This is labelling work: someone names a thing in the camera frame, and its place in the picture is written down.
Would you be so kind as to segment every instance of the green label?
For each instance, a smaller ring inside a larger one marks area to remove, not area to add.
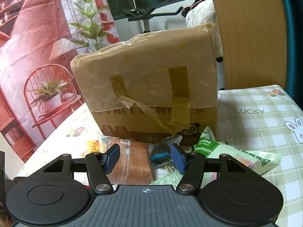
[[[210,155],[210,152],[202,150],[202,149],[195,149],[195,152],[200,153],[200,154],[204,154],[205,157],[208,157]]]
[[[205,138],[200,138],[195,150],[199,149],[199,148],[203,148],[206,150],[214,151],[216,149],[216,147],[218,147],[218,146],[219,146],[219,143],[217,143],[217,142],[214,142],[214,141],[211,141],[211,140],[208,140]]]

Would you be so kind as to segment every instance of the checkered tablecloth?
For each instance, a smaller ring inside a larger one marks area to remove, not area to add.
[[[279,86],[219,91],[217,140],[283,155],[264,177],[282,192],[279,227],[303,226],[303,112]],[[70,115],[37,149],[18,176],[29,176],[63,153],[80,158],[88,140],[101,134],[86,104]],[[86,175],[75,179],[87,184]]]

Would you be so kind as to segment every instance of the red chair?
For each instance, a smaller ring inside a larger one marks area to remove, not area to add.
[[[41,87],[41,81],[49,82],[52,80],[63,80],[64,82],[68,82],[69,84],[65,86],[65,89],[62,90],[61,95],[61,105],[55,108],[54,110],[46,110],[44,103],[42,105],[34,105],[31,104],[33,100],[37,98],[37,95],[33,90]],[[47,64],[37,68],[25,82],[24,85],[24,97],[28,106],[29,111],[34,119],[34,127],[38,127],[43,139],[46,139],[45,134],[41,129],[41,125],[51,121],[52,125],[56,129],[58,126],[54,122],[54,117],[59,115],[65,110],[73,110],[73,104],[79,102],[79,105],[82,105],[80,100],[81,96],[77,93],[76,88],[73,83],[73,77],[71,76],[70,72],[63,66],[58,64]]]

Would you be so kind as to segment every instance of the green snack bag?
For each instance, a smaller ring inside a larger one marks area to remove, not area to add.
[[[219,158],[220,154],[229,154],[248,168],[263,175],[280,164],[282,155],[261,151],[244,151],[227,144],[216,142],[213,131],[207,126],[200,136],[195,152],[204,154],[207,158]],[[173,171],[169,175],[154,181],[151,185],[171,184],[176,189],[182,174]],[[204,173],[201,188],[217,178],[217,173]]]

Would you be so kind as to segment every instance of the metal screw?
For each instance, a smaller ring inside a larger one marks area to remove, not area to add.
[[[96,190],[101,191],[101,192],[108,191],[110,189],[111,189],[111,187],[108,184],[98,184],[96,186]]]
[[[185,184],[181,184],[181,185],[179,186],[179,189],[180,189],[181,191],[183,191],[183,192],[188,192],[188,191],[193,190],[194,187],[193,187],[193,185],[191,185],[191,184],[185,183]]]

